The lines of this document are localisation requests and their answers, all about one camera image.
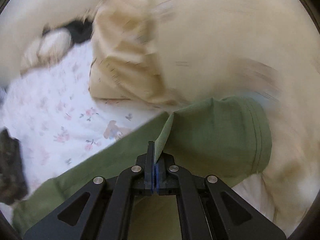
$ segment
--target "black fabric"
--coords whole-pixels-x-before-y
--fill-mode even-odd
[[[11,205],[27,194],[19,141],[5,129],[0,133],[0,202]]]
[[[21,240],[18,233],[12,228],[0,211],[0,239],[3,240]]]
[[[70,32],[72,42],[75,44],[81,44],[91,39],[92,21],[89,21],[88,19],[86,19],[84,22],[80,20],[74,20],[57,29],[61,29],[61,28],[65,28]],[[44,28],[42,32],[42,36],[45,36],[50,31],[52,30]]]

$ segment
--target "pink flower print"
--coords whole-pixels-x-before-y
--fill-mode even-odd
[[[64,118],[67,119],[68,121],[70,121],[70,120],[72,119],[72,116],[71,116],[71,115],[68,115],[68,114],[66,113],[66,116],[65,116]]]
[[[96,110],[96,109],[94,109],[93,107],[91,107],[90,109],[88,109],[88,110],[85,111],[85,114],[86,114],[87,116],[92,116],[92,115],[98,114],[98,113],[97,113],[97,110]]]
[[[86,151],[92,150],[94,145],[96,145],[96,146],[98,146],[98,147],[101,146],[101,142],[95,142],[93,139],[92,139],[92,141],[86,140],[86,142],[88,143],[88,144],[84,147],[84,149],[85,149]]]
[[[98,114],[98,113],[97,113],[97,110],[94,109],[93,107],[91,107],[90,109],[87,109],[87,110],[85,111],[85,115],[89,117],[89,118],[87,119],[87,121],[90,122],[90,121],[91,121],[91,117],[92,117],[93,115],[95,115],[95,114]]]
[[[65,142],[63,136],[54,136],[55,137],[55,140],[54,141],[57,141],[57,142]]]
[[[63,142],[66,142],[70,139],[70,135],[69,135],[68,131],[64,129],[63,126],[61,127],[61,130],[62,130],[61,133],[58,133],[57,136],[53,136],[53,137],[54,137],[54,141],[63,143]]]
[[[86,151],[88,151],[88,152],[91,151],[92,148],[93,148],[92,144],[87,144],[87,145],[84,147],[84,149],[85,149]]]
[[[85,111],[85,114],[86,114],[86,115],[88,115],[88,116],[91,116],[91,115],[92,115],[92,113],[91,113],[91,109],[86,110],[86,111]]]

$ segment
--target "wrinkled fabric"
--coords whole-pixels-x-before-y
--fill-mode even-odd
[[[268,120],[258,103],[249,98],[211,98],[175,111],[170,117],[161,114],[111,147],[45,182],[29,200],[16,207],[13,226],[24,235],[95,176],[119,175],[146,152],[149,140],[156,141],[156,158],[163,150],[193,174],[216,174],[229,186],[262,172],[272,146]],[[151,234],[154,239],[179,239],[175,211],[175,198],[153,196],[140,200],[134,208],[129,239],[147,240]]]
[[[167,89],[197,101],[245,94],[266,109],[263,172],[289,236],[320,189],[320,35],[299,0],[154,0]]]

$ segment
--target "dark object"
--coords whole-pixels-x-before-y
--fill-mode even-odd
[[[201,178],[154,142],[119,176],[96,177],[30,228],[24,240],[126,240],[135,196],[176,195],[183,240],[285,240],[284,233],[220,179]]]
[[[92,35],[92,22],[86,19],[84,22],[80,20],[74,20],[67,25],[61,26],[57,29],[65,28],[71,34],[72,42],[75,44],[81,44],[91,39]],[[49,33],[50,29],[44,28],[42,36]]]
[[[11,227],[4,215],[0,212],[0,239],[21,240],[19,234]]]
[[[27,193],[19,141],[5,129],[0,133],[0,202],[11,205]]]

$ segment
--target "beige fabric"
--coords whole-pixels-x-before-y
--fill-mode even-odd
[[[153,41],[149,0],[103,0],[94,20],[89,90],[97,98],[169,103]]]
[[[320,37],[311,18],[299,0],[155,1],[168,89],[188,101],[239,89],[274,97],[263,176],[274,223],[290,235],[320,188]]]
[[[45,25],[93,17],[100,0],[10,0],[0,14],[0,85],[19,75],[23,53]]]
[[[23,73],[25,73],[27,69],[39,65],[39,58],[37,56],[37,53],[41,46],[41,41],[42,38],[36,37],[24,51],[24,54],[21,59],[21,71]]]

